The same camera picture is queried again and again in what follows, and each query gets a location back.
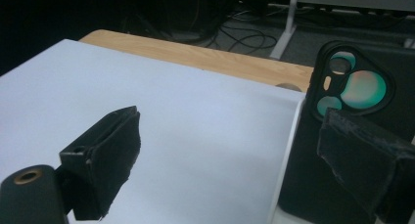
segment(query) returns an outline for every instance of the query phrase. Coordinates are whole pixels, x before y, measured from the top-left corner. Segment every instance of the dark background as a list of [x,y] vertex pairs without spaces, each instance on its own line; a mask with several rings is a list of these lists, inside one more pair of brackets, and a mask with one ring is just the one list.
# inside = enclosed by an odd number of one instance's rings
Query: dark background
[[[0,0],[0,75],[62,39],[78,40],[97,29],[268,58],[288,12],[269,2],[289,0]],[[312,67],[318,49],[331,40],[402,46],[415,36],[414,20],[405,13],[365,9],[344,16],[321,5],[310,8],[299,9],[282,61]]]

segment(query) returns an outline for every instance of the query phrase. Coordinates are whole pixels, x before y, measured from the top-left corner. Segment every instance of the black cable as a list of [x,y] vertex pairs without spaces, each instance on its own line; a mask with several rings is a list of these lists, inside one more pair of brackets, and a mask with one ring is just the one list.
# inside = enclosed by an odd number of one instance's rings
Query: black cable
[[[245,36],[245,37],[243,37],[241,39],[238,39],[238,38],[234,37],[233,35],[229,34],[228,32],[226,32],[222,27],[228,28],[228,29],[234,29],[234,30],[253,31],[253,32],[256,32],[258,34],[248,35],[248,36]],[[228,52],[232,51],[238,44],[244,45],[244,46],[249,47],[249,48],[253,48],[253,50],[251,50],[248,53],[246,53],[246,55],[247,54],[251,54],[251,53],[253,53],[253,52],[255,52],[255,51],[259,50],[259,49],[272,48],[272,47],[275,46],[275,44],[277,44],[277,39],[275,37],[270,36],[270,35],[265,35],[260,30],[250,29],[250,28],[230,27],[230,26],[226,26],[226,25],[222,25],[222,27],[219,28],[220,31],[222,31],[224,34],[226,34],[227,36],[229,36],[230,38],[232,38],[233,40],[235,40],[235,42],[227,49]],[[247,44],[247,43],[244,42],[245,40],[250,39],[250,38],[254,38],[254,37],[261,37],[262,38],[262,41],[261,41],[260,45],[254,46],[254,45]],[[272,39],[273,42],[270,45],[264,46],[265,41],[266,41],[267,38]]]
[[[271,17],[271,16],[275,16],[275,15],[285,15],[287,14],[285,11],[288,11],[288,8],[281,8],[278,11],[274,11],[274,12],[269,12],[266,15],[264,15],[265,17]],[[250,16],[250,18],[241,18],[242,15],[248,15],[250,13],[254,13],[254,11],[250,11],[250,10],[246,10],[246,11],[242,11],[242,12],[234,12],[234,14],[231,14],[228,16],[229,19],[235,20],[235,21],[240,21],[240,22],[255,22],[255,21],[260,21],[263,19],[263,17],[260,16]]]
[[216,41],[217,35],[219,34],[218,31],[216,31],[216,33],[214,34],[214,36],[212,37],[212,39],[210,40],[210,42],[205,46],[205,48],[211,46],[211,44],[213,44]]

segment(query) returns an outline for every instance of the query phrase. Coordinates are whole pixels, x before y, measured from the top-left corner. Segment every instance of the black holder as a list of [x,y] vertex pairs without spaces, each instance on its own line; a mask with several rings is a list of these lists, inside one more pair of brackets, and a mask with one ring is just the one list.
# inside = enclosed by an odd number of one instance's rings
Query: black holder
[[317,154],[369,216],[408,223],[415,209],[415,146],[364,117],[330,109]]
[[[375,221],[373,212],[367,212],[355,196],[338,183],[332,167],[317,154],[325,111],[319,105],[328,97],[330,101],[326,107],[363,117],[403,141],[411,142],[415,134],[414,67],[414,50],[341,41],[321,48],[279,198],[283,210],[314,223]],[[367,71],[381,79],[377,84],[384,88],[383,96],[361,107],[348,102],[343,93],[350,87],[351,76]],[[357,88],[357,93],[365,90]],[[353,154],[344,156],[349,163],[354,162]]]
[[22,169],[0,190],[0,223],[68,223],[108,213],[140,152],[136,107],[111,112],[60,152],[62,165]]

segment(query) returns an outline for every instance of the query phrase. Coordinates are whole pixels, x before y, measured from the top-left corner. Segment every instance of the cable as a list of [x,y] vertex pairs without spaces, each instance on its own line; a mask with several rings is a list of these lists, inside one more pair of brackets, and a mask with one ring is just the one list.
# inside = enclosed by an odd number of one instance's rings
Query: cable
[[280,14],[280,13],[286,11],[286,10],[288,10],[288,9],[287,8],[281,8],[278,11],[274,11],[274,12],[270,12],[270,13],[266,14],[266,16],[267,17],[274,16],[274,15]]
[[239,16],[241,16],[241,15],[245,15],[245,14],[252,13],[252,12],[253,11],[251,11],[251,10],[246,10],[246,11],[238,12],[238,13],[233,14],[233,15],[229,15],[228,18],[232,19],[232,20],[235,20],[235,21],[241,21],[241,22],[254,22],[254,21],[260,20],[260,17],[255,17],[255,16],[253,16],[252,19],[239,18]]
[[[248,35],[248,36],[245,36],[245,37],[243,37],[241,39],[238,39],[238,38],[234,37],[233,35],[229,34],[223,28],[234,29],[234,30],[253,31],[253,32],[256,32],[258,34]],[[251,54],[251,53],[253,53],[253,52],[255,52],[255,51],[259,50],[259,49],[272,48],[272,47],[275,46],[275,44],[277,44],[277,39],[275,37],[270,36],[270,35],[265,35],[262,31],[256,30],[256,29],[230,27],[230,26],[227,26],[227,25],[222,25],[222,27],[220,27],[219,30],[222,31],[225,35],[227,35],[230,38],[232,38],[233,40],[235,40],[235,42],[227,49],[228,52],[232,51],[238,44],[244,45],[244,46],[249,47],[249,48],[253,48],[253,50],[251,50],[248,53],[246,53],[246,55],[247,54]],[[262,38],[262,41],[261,41],[260,45],[254,46],[254,45],[251,45],[251,44],[248,44],[248,43],[244,42],[245,40],[250,39],[250,38],[254,38],[254,37],[261,37]],[[266,41],[267,38],[270,38],[272,40],[272,43],[270,45],[264,46],[265,41]]]
[[211,44],[213,44],[213,43],[215,43],[216,42],[216,38],[217,38],[217,35],[219,34],[219,32],[218,31],[216,31],[216,33],[214,34],[214,36],[212,37],[212,39],[210,40],[210,42],[205,46],[205,48],[207,48],[207,47],[209,47],[209,46],[211,46]]

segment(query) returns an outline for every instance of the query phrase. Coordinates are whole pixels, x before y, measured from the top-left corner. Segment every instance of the white sheet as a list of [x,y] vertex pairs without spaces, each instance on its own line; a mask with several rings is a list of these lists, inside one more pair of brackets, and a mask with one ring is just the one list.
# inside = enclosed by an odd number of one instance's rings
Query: white sheet
[[64,40],[0,78],[0,180],[58,167],[77,136],[135,105],[142,150],[101,223],[266,223],[303,98]]

